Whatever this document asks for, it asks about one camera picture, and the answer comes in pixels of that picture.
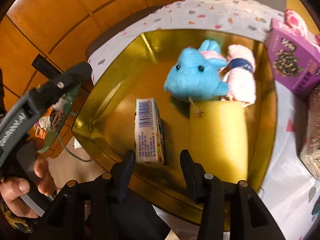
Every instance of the purple box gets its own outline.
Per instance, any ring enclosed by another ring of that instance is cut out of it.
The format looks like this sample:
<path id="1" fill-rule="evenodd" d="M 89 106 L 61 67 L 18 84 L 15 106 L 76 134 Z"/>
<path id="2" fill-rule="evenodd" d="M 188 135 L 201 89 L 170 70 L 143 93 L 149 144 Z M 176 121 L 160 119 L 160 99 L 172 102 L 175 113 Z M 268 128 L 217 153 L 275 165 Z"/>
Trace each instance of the purple box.
<path id="1" fill-rule="evenodd" d="M 276 19 L 272 19 L 267 49 L 274 79 L 306 99 L 320 82 L 318 50 Z"/>

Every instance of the finger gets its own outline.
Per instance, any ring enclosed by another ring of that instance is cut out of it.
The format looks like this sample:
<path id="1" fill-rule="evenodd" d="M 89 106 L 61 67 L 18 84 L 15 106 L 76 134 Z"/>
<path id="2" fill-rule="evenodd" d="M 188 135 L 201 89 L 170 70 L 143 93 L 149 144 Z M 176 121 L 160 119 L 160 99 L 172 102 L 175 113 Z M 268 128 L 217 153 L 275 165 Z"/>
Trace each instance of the finger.
<path id="1" fill-rule="evenodd" d="M 12 213 L 18 217 L 37 218 L 38 215 L 19 198 L 29 190 L 28 181 L 17 177 L 8 178 L 0 185 L 2 198 Z"/>
<path id="2" fill-rule="evenodd" d="M 39 181 L 38 190 L 42 194 L 49 196 L 56 189 L 57 189 L 57 186 L 55 185 L 53 177 L 51 176 L 50 172 L 48 171 L 47 174 Z"/>
<path id="3" fill-rule="evenodd" d="M 40 154 L 37 154 L 34 171 L 39 178 L 43 178 L 49 172 L 48 161 Z"/>
<path id="4" fill-rule="evenodd" d="M 36 150 L 41 150 L 44 147 L 44 140 L 38 137 L 32 137 L 32 140 L 35 144 Z"/>

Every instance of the barcode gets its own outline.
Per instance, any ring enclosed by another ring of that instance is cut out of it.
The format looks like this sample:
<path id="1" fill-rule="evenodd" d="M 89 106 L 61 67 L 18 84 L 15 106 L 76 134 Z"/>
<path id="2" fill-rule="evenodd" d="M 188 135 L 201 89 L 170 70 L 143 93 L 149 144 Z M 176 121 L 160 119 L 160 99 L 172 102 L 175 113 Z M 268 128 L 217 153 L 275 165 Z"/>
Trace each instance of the barcode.
<path id="1" fill-rule="evenodd" d="M 149 127 L 151 123 L 151 101 L 139 102 L 139 127 Z"/>

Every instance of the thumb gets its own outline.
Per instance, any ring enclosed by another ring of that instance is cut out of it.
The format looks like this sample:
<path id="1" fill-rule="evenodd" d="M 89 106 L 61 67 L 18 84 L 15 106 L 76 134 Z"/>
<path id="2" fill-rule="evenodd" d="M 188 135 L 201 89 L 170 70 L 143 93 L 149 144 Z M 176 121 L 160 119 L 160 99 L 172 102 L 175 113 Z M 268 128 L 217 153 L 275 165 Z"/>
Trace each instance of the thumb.
<path id="1" fill-rule="evenodd" d="M 28 193 L 29 190 L 29 182 L 17 177 L 8 178 L 0 185 L 2 198 L 12 213 L 19 217 L 37 218 L 38 215 L 19 198 Z"/>

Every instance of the cable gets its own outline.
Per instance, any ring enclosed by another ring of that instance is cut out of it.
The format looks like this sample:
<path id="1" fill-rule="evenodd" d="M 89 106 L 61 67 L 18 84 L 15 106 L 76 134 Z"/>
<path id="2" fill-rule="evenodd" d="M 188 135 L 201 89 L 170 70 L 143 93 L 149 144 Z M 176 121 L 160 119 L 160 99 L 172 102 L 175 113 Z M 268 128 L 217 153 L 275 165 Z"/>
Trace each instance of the cable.
<path id="1" fill-rule="evenodd" d="M 70 152 L 69 149 L 64 145 L 64 143 L 63 143 L 63 141 L 62 141 L 62 139 L 61 139 L 60 134 L 58 134 L 58 138 L 59 138 L 59 141 L 60 141 L 62 147 L 63 147 L 71 156 L 73 156 L 73 157 L 77 158 L 78 160 L 80 160 L 80 161 L 82 161 L 82 162 L 85 162 L 85 163 L 88 163 L 88 162 L 91 162 L 91 161 L 92 161 L 91 158 L 90 158 L 90 160 L 84 160 L 84 159 L 81 159 L 80 157 L 74 155 L 74 154 L 73 154 L 72 152 Z"/>

